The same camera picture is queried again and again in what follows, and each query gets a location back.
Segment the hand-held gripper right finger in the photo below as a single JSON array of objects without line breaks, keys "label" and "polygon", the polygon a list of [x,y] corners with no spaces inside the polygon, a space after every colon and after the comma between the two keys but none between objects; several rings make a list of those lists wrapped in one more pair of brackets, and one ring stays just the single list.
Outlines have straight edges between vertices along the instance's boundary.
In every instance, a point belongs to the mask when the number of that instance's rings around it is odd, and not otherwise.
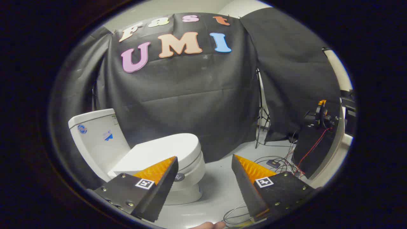
[{"label": "hand-held gripper right finger", "polygon": [[232,156],[231,168],[255,222],[285,217],[317,193],[290,172],[277,174],[239,155]]}]

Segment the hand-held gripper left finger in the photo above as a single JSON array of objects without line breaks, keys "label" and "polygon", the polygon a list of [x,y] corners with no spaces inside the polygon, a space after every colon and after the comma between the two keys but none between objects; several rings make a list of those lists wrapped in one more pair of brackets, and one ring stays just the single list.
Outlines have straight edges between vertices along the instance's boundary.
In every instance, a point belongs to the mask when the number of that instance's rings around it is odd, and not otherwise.
[{"label": "hand-held gripper left finger", "polygon": [[172,156],[132,175],[120,173],[93,193],[121,212],[155,222],[177,172],[178,158]]}]

